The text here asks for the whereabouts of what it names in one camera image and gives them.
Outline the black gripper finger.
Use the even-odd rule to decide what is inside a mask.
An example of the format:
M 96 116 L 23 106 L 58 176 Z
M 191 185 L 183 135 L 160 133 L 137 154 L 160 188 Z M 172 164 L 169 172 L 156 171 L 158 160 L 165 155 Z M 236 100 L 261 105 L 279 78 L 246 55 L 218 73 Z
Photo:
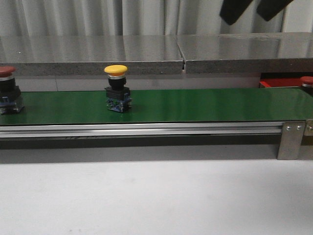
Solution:
M 265 21 L 270 21 L 293 0 L 261 0 L 257 6 L 257 14 Z
M 223 0 L 219 15 L 228 25 L 233 25 L 251 2 L 252 0 Z

